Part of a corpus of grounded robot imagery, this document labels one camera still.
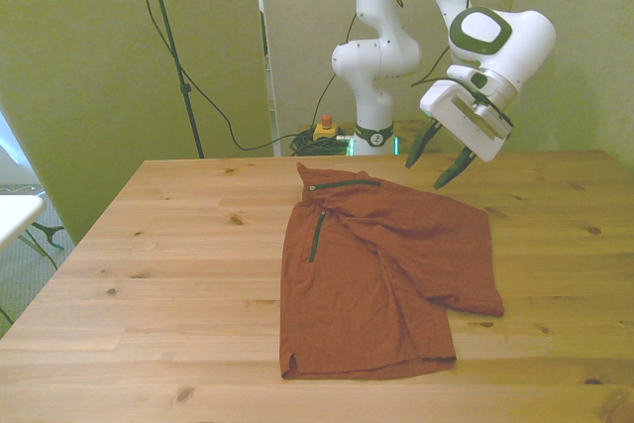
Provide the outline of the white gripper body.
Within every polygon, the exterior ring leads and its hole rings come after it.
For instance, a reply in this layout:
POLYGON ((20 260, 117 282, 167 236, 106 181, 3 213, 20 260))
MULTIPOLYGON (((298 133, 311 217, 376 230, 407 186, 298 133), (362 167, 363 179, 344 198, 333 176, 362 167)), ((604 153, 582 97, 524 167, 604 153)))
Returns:
POLYGON ((485 96, 457 81, 436 81, 420 109, 484 161, 496 157, 511 133, 511 123, 485 96))

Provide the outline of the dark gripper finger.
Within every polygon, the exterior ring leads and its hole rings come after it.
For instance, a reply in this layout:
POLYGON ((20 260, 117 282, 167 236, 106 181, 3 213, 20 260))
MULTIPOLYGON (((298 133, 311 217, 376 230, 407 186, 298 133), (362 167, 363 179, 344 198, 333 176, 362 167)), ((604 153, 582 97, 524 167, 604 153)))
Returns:
POLYGON ((423 127, 423 129, 417 134, 410 152, 407 156, 405 166, 410 168, 416 163, 425 151, 428 143, 434 138, 434 136, 441 129, 441 124, 431 118, 430 121, 423 127))
POLYGON ((464 147, 461 153, 458 155, 454 163, 449 166, 435 181, 433 187, 435 189, 440 189, 455 179, 458 175, 460 175, 476 158, 476 154, 469 149, 468 147, 464 147))

